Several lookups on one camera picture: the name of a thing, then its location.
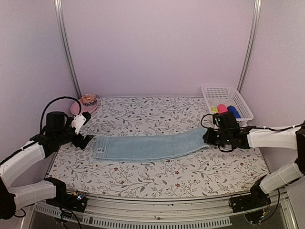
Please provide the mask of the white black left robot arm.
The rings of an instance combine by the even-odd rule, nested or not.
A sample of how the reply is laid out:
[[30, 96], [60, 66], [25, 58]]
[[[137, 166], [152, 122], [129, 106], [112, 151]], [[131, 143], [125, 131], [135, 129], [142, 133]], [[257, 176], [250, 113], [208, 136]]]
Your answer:
[[42, 200], [59, 207], [67, 207], [72, 194], [67, 193], [66, 184], [55, 178], [45, 178], [41, 182], [12, 187], [12, 183], [36, 163], [58, 152], [62, 145], [71, 143], [84, 150], [93, 139], [83, 136], [80, 129], [91, 119], [89, 112], [68, 117], [64, 112], [50, 112], [46, 125], [32, 137], [26, 145], [15, 151], [0, 163], [0, 218], [10, 219], [16, 211]]

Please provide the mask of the right aluminium frame post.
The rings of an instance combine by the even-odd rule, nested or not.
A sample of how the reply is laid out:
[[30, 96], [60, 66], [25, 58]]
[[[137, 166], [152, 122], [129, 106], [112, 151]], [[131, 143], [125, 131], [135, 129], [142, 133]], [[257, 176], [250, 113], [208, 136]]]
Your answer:
[[237, 91], [240, 94], [242, 93], [242, 90], [243, 90], [243, 87], [244, 87], [244, 84], [246, 81], [246, 77], [247, 77], [247, 73], [248, 73], [248, 69], [249, 69], [249, 65], [250, 65], [250, 61], [251, 61], [251, 57], [252, 57], [252, 52], [253, 52], [253, 48], [254, 48], [254, 44], [255, 44], [255, 38], [256, 38], [257, 30], [258, 30], [258, 26], [259, 26], [261, 7], [262, 7], [262, 1], [255, 0], [248, 44], [247, 44], [247, 48], [246, 48], [246, 52], [245, 52], [243, 66], [241, 69], [241, 74], [240, 74], [238, 85], [237, 85]]

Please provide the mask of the pink rolled towel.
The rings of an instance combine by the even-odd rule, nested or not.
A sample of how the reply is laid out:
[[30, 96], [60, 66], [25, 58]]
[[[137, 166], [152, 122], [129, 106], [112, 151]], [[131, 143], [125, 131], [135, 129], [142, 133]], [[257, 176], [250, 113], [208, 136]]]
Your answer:
[[217, 110], [218, 110], [218, 113], [220, 113], [220, 114], [228, 112], [228, 109], [224, 104], [219, 104], [217, 106]]

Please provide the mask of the left aluminium frame post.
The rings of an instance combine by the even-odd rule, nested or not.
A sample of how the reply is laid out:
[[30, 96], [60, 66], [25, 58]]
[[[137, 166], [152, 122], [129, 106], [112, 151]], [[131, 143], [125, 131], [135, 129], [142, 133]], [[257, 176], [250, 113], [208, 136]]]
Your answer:
[[72, 54], [69, 46], [69, 40], [68, 40], [68, 35], [67, 35], [67, 30], [65, 26], [65, 20], [64, 20], [64, 13], [63, 13], [63, 6], [62, 6], [62, 1], [61, 0], [54, 0], [54, 6], [55, 6], [55, 13], [56, 13], [56, 18], [58, 22], [58, 27], [60, 31], [60, 37], [64, 49], [64, 55], [66, 58], [72, 86], [74, 88], [75, 94], [77, 98], [80, 99], [81, 97], [81, 88], [78, 82], [78, 78], [76, 75], [75, 67], [73, 64], [73, 59], [72, 59]]

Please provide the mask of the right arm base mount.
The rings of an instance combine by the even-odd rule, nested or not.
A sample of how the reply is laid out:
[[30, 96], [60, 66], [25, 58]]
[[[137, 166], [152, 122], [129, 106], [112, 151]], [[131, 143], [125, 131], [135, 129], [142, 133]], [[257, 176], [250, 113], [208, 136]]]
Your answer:
[[251, 191], [247, 195], [233, 195], [228, 201], [233, 213], [248, 211], [271, 204], [268, 194]]

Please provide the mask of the yellow rolled towel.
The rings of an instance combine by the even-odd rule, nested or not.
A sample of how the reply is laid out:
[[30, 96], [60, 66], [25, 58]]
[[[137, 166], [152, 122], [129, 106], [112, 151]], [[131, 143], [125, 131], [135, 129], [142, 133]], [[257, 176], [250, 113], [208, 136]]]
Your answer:
[[219, 113], [217, 107], [215, 107], [215, 106], [211, 107], [211, 112], [212, 112], [212, 114], [218, 114]]

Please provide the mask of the pink plate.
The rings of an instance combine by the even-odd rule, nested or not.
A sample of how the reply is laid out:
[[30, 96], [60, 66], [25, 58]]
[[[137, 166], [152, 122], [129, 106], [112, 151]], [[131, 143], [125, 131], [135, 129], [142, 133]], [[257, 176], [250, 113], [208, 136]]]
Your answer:
[[[81, 103], [81, 113], [83, 112], [89, 112], [90, 114], [92, 114], [98, 107], [98, 101], [95, 100], [93, 105], [90, 106], [85, 106]], [[77, 102], [74, 102], [71, 107], [70, 107], [70, 112], [73, 115], [77, 115], [79, 113], [79, 105]]]

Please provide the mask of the white plastic basket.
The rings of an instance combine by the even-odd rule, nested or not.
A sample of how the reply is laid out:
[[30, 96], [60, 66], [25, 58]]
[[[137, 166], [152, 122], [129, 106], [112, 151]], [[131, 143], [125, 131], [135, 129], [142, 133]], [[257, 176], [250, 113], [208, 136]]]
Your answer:
[[223, 104], [226, 107], [233, 106], [241, 118], [237, 118], [240, 126], [247, 126], [247, 122], [254, 119], [254, 115], [243, 99], [241, 94], [232, 87], [202, 85], [201, 91], [205, 99], [208, 111], [213, 113], [212, 107], [218, 107]]

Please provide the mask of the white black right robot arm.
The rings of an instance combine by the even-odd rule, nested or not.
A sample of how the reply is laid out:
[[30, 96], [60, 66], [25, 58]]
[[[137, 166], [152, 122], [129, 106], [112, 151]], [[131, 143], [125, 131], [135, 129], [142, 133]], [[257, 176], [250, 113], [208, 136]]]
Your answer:
[[290, 185], [305, 175], [305, 124], [288, 127], [231, 127], [207, 128], [203, 135], [205, 143], [230, 146], [234, 149], [286, 148], [297, 152], [295, 161], [258, 179], [250, 189], [246, 203], [250, 208], [258, 207], [272, 191]]

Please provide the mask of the aluminium front rail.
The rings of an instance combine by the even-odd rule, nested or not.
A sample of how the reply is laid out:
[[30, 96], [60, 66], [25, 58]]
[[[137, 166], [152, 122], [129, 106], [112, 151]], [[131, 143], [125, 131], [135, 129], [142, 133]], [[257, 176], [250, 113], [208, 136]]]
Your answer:
[[23, 229], [298, 229], [284, 188], [270, 204], [235, 211], [243, 193], [204, 198], [135, 199], [87, 195], [83, 212], [39, 202], [26, 210]]

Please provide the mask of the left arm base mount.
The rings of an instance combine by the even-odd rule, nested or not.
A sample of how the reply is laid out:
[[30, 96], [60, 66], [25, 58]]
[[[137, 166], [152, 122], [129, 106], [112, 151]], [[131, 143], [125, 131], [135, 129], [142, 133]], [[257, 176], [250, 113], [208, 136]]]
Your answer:
[[84, 213], [88, 201], [86, 196], [85, 192], [75, 191], [70, 194], [65, 193], [62, 197], [48, 199], [46, 203], [58, 208]]

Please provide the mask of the light blue towel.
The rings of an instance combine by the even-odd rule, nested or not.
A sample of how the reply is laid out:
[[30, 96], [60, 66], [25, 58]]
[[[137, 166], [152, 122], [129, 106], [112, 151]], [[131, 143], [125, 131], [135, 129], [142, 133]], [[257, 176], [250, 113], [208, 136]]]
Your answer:
[[154, 162], [193, 153], [208, 144], [203, 141], [206, 129], [198, 127], [175, 135], [100, 136], [93, 158], [122, 162]]

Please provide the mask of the aluminium frame post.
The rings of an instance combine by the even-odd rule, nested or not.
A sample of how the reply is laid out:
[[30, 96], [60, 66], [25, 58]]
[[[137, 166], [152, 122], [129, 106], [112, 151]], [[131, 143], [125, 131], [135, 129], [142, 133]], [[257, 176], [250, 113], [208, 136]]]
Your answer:
[[77, 98], [80, 99], [81, 97], [81, 88], [78, 82], [78, 78], [76, 75], [75, 67], [73, 64], [73, 59], [72, 59], [72, 54], [69, 46], [69, 40], [68, 40], [68, 35], [67, 35], [67, 30], [65, 26], [65, 20], [64, 20], [64, 13], [63, 13], [63, 6], [62, 6], [62, 1], [61, 0], [54, 0], [54, 6], [55, 6], [55, 13], [56, 13], [56, 18], [58, 22], [58, 27], [60, 31], [60, 37], [64, 49], [64, 55], [66, 58], [72, 86], [74, 88], [75, 94]]
[[250, 61], [251, 61], [251, 57], [252, 57], [252, 52], [253, 52], [253, 48], [254, 48], [254, 44], [255, 44], [255, 38], [256, 38], [257, 30], [258, 30], [258, 26], [259, 26], [261, 7], [262, 7], [262, 1], [255, 0], [248, 44], [247, 44], [247, 48], [246, 48], [246, 52], [245, 52], [243, 66], [241, 69], [241, 74], [240, 74], [238, 85], [237, 85], [237, 91], [240, 94], [242, 93], [242, 90], [243, 90], [243, 87], [244, 87], [244, 84], [246, 81], [246, 77], [247, 77], [247, 73], [248, 73], [248, 69], [249, 69], [249, 65], [250, 65]]

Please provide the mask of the dark blue towel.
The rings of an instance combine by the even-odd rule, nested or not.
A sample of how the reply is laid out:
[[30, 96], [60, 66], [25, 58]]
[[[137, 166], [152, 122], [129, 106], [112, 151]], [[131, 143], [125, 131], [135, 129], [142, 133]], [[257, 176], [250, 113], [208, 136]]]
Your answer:
[[240, 114], [238, 113], [237, 109], [234, 106], [232, 106], [232, 105], [228, 106], [227, 110], [229, 112], [232, 112], [236, 119], [240, 119], [241, 118]]

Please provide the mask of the floral tablecloth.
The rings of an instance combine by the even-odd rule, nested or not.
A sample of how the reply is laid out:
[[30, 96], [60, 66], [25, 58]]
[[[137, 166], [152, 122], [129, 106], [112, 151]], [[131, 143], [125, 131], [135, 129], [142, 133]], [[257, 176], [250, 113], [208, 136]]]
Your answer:
[[[94, 136], [173, 135], [196, 128], [208, 113], [201, 97], [100, 98], [84, 127]], [[194, 198], [248, 191], [268, 173], [258, 149], [223, 153], [209, 146], [158, 162], [98, 161], [95, 142], [85, 150], [63, 146], [49, 176], [70, 190], [125, 198]]]

